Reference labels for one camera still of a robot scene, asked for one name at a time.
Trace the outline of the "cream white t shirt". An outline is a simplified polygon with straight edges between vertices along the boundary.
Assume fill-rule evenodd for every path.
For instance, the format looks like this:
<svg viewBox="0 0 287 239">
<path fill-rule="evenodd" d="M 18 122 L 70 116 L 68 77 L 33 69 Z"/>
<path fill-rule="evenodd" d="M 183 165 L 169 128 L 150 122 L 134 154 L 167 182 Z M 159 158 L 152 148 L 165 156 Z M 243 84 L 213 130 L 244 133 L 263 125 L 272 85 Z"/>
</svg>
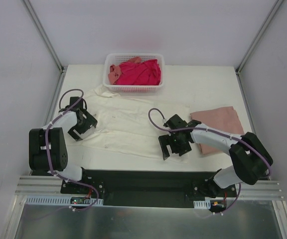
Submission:
<svg viewBox="0 0 287 239">
<path fill-rule="evenodd" d="M 174 114 L 189 119 L 186 105 L 122 97 L 103 85 L 84 99 L 98 121 L 94 133 L 81 143 L 88 148 L 162 160 L 158 137 L 164 132 L 152 123 L 163 126 L 162 119 Z"/>
</svg>

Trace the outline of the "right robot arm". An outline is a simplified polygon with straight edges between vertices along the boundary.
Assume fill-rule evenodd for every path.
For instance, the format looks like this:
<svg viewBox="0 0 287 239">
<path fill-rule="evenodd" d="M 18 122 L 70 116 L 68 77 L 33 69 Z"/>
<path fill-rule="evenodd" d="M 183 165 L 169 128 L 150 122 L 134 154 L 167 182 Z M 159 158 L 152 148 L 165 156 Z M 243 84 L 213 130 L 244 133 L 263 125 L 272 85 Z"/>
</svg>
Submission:
<svg viewBox="0 0 287 239">
<path fill-rule="evenodd" d="M 246 183 L 255 185 L 269 176 L 273 160 L 258 137 L 247 132 L 244 135 L 227 133 L 191 120 L 186 122 L 178 115 L 164 122 L 165 135 L 158 137 L 163 159 L 170 154 L 182 156 L 191 151 L 191 144 L 205 144 L 230 156 L 232 166 L 219 169 L 213 176 L 197 186 L 205 197 L 222 195 L 229 186 Z"/>
</svg>

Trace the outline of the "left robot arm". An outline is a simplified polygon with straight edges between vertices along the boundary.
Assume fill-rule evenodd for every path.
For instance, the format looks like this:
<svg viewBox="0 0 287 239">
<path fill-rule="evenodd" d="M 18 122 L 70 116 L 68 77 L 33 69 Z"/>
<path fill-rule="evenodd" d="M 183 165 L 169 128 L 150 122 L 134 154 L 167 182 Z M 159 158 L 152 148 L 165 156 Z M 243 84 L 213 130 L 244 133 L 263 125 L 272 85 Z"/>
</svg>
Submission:
<svg viewBox="0 0 287 239">
<path fill-rule="evenodd" d="M 69 162 L 65 136 L 81 142 L 95 130 L 98 121 L 87 111 L 83 98 L 71 97 L 69 105 L 42 128 L 29 132 L 29 167 L 35 176 L 57 176 L 79 194 L 86 193 L 89 181 L 85 169 Z"/>
</svg>

